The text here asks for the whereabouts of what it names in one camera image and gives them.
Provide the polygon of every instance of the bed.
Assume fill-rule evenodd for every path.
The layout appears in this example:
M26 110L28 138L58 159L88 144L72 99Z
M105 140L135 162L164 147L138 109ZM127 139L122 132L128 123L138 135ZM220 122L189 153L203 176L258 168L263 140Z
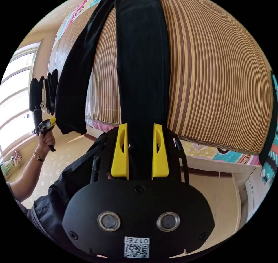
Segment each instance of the bed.
M85 0L59 28L49 61L49 72L58 69L58 78L99 1ZM276 98L265 55L215 3L160 1L171 57L168 128L184 141L187 156L259 166ZM104 132L121 123L116 52L113 9L98 42L86 100L86 124Z

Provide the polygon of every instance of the gold watch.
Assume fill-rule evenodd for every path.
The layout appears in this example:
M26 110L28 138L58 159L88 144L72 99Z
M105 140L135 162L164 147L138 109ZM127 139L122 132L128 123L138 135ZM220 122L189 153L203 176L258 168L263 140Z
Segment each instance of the gold watch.
M38 153L36 153L36 152L34 152L34 158L35 158L35 160L40 161L40 162L43 162L43 161L44 161L44 160L40 157L40 155L39 155Z

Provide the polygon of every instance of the hand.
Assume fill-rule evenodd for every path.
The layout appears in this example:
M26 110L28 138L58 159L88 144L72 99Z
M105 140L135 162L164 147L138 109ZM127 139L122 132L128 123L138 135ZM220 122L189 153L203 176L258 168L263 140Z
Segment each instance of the hand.
M45 159L46 155L50 151L49 145L55 145L55 137L53 136L52 131L49 131L44 135L40 133L39 144L36 149L36 152L40 155L42 159Z

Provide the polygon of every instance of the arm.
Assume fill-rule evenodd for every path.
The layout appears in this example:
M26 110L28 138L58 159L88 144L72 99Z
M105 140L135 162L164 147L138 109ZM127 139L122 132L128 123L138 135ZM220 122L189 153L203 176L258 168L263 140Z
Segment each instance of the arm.
M45 135L39 134L39 144L35 152L40 155L41 159L45 160L50 151L49 145L55 145L55 138L52 131ZM23 202L33 193L41 173L41 167L44 161L37 161L34 156L31 157L29 163L23 171L22 177L17 181L10 183L12 192L17 201Z

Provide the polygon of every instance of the label sticker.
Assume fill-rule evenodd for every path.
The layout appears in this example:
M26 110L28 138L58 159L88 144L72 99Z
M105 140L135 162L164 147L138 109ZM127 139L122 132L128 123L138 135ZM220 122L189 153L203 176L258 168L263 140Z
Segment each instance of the label sticker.
M125 237L125 258L149 258L150 238Z

